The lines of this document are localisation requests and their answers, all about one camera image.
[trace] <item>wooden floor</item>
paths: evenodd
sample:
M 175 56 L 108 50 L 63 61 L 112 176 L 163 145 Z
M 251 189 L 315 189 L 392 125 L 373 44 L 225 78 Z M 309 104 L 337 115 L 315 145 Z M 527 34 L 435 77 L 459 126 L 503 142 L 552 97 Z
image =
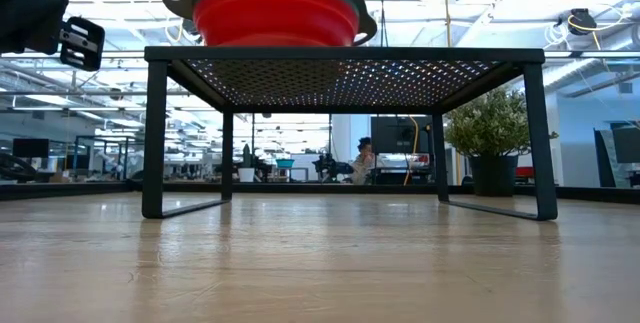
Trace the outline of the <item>wooden floor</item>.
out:
M 160 222 L 139 202 L 1 202 L 0 322 L 640 321 L 640 206 L 564 201 L 537 223 L 431 196 L 239 195 Z

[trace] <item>woman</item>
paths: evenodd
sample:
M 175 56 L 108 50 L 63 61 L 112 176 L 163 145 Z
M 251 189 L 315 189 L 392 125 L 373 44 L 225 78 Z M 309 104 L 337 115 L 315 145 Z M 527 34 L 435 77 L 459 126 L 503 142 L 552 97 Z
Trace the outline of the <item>woman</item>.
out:
M 353 181 L 353 184 L 363 185 L 367 180 L 369 170 L 373 168 L 375 162 L 375 156 L 371 151 L 371 138 L 361 138 L 358 150 L 360 151 L 360 154 L 358 154 L 356 160 L 351 165 L 351 167 L 353 167 L 351 180 Z

